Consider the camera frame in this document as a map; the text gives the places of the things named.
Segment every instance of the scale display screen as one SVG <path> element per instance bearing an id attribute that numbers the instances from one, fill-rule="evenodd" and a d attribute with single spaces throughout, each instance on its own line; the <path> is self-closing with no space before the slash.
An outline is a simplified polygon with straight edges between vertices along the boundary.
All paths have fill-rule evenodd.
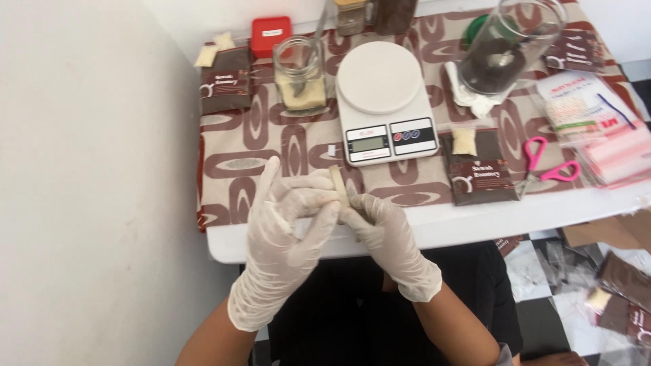
<path id="1" fill-rule="evenodd" d="M 370 139 L 353 140 L 350 142 L 350 145 L 353 148 L 351 152 L 359 152 L 359 151 L 366 151 L 366 150 L 374 150 L 376 148 L 383 148 L 384 137 L 377 136 L 377 137 L 371 137 Z"/>

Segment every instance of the cardboard box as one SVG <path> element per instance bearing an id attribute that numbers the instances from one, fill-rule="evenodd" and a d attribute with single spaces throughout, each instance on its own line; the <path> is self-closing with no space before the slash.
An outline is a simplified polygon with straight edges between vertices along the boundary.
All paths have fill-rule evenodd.
<path id="1" fill-rule="evenodd" d="M 620 249 L 646 249 L 651 253 L 651 211 L 567 226 L 563 234 L 571 247 L 605 242 Z"/>

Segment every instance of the pink scissors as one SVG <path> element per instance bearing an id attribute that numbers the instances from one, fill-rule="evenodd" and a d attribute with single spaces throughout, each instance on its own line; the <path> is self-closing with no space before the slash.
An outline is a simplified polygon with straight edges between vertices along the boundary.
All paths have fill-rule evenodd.
<path id="1" fill-rule="evenodd" d="M 538 152 L 536 154 L 533 154 L 531 152 L 531 143 L 540 143 L 540 146 L 538 147 Z M 576 162 L 576 160 L 570 160 L 568 162 L 565 162 L 556 168 L 547 171 L 545 173 L 542 173 L 540 177 L 536 177 L 533 175 L 533 171 L 536 169 L 536 166 L 538 165 L 538 161 L 540 160 L 540 157 L 542 156 L 542 153 L 545 151 L 545 148 L 547 147 L 547 139 L 545 137 L 532 137 L 525 142 L 525 152 L 527 153 L 527 157 L 529 158 L 529 166 L 527 168 L 527 177 L 522 183 L 522 187 L 520 188 L 519 196 L 522 197 L 524 196 L 527 186 L 529 185 L 530 182 L 534 182 L 536 180 L 538 181 L 543 181 L 547 179 L 555 179 L 555 180 L 561 180 L 563 182 L 571 182 L 575 180 L 576 178 L 579 178 L 579 175 L 581 174 L 581 166 L 579 163 Z M 567 167 L 573 167 L 574 168 L 574 174 L 571 176 L 562 176 L 561 175 L 561 170 Z"/>

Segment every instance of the person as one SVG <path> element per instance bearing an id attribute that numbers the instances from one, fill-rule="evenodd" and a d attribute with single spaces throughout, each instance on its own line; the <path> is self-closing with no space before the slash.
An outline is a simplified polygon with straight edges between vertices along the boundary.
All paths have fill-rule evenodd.
<path id="1" fill-rule="evenodd" d="M 244 365 L 267 325 L 282 366 L 521 364 L 515 303 L 494 244 L 421 252 L 401 208 L 368 194 L 342 208 L 327 169 L 276 178 L 279 168 L 272 157 L 260 177 L 245 270 L 177 366 Z M 311 215 L 304 237 L 294 236 L 292 222 Z M 320 261 L 338 220 L 369 257 Z M 587 365 L 574 353 L 538 361 Z"/>

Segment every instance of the brown patterned tablecloth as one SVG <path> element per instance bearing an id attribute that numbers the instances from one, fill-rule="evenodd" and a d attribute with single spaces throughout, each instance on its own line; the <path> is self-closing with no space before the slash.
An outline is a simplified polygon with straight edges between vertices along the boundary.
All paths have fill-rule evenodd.
<path id="1" fill-rule="evenodd" d="M 594 30 L 574 0 L 565 0 L 570 16 L 567 29 Z M 253 105 L 250 109 L 226 111 L 201 117 L 197 184 L 199 229 L 214 225 L 245 223 L 255 196 L 264 163 L 273 155 L 280 157 L 283 176 L 306 175 L 320 168 L 338 165 L 347 188 L 370 193 L 401 206 L 420 206 L 452 202 L 450 184 L 445 173 L 442 151 L 429 158 L 370 165 L 355 168 L 346 163 L 339 126 L 335 75 L 339 63 L 354 47 L 371 41 L 395 42 L 410 49 L 422 66 L 423 77 L 437 125 L 476 119 L 469 108 L 452 101 L 449 80 L 443 63 L 461 59 L 460 41 L 464 30 L 476 17 L 490 9 L 449 12 L 414 19 L 409 32 L 379 36 L 373 32 L 341 37 L 334 30 L 324 31 L 326 45 L 328 108 L 324 113 L 296 117 L 280 103 L 273 83 L 271 59 L 256 60 L 251 72 Z M 536 25 L 539 13 L 518 14 L 519 21 Z M 632 90 L 605 49 L 604 79 L 624 101 L 637 111 Z M 537 107 L 534 94 L 536 79 L 546 77 L 551 69 L 538 63 L 526 72 L 509 98 L 493 108 L 491 116 L 498 123 L 500 145 L 508 160 L 514 180 L 526 172 L 522 144 L 541 135 L 549 140 L 538 164 L 545 171 L 574 158 L 572 150 L 561 149 L 551 126 Z M 328 156 L 328 145 L 336 146 L 336 156 Z M 545 181 L 537 192 L 582 188 L 574 182 Z"/>

